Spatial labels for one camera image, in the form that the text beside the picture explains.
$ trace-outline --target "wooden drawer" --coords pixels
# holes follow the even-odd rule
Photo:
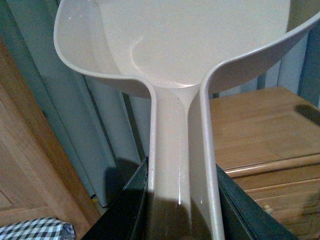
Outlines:
[[[280,218],[277,221],[300,239],[307,239],[308,235],[318,237],[320,234],[320,215],[318,214]]]
[[[263,209],[269,208],[273,213],[302,209],[308,212],[320,210],[320,179],[286,183],[246,191]]]
[[[320,164],[246,175],[233,180],[242,189],[249,190],[318,178],[320,178]]]

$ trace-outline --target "blue and white checkered fabric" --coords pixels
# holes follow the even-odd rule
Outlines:
[[[74,240],[74,228],[53,217],[42,217],[0,227],[0,240]]]

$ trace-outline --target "wooden cabinet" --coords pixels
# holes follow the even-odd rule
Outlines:
[[[301,240],[320,235],[320,112],[283,87],[210,101],[217,164]]]
[[[80,239],[100,215],[0,39],[0,226],[41,217]]]

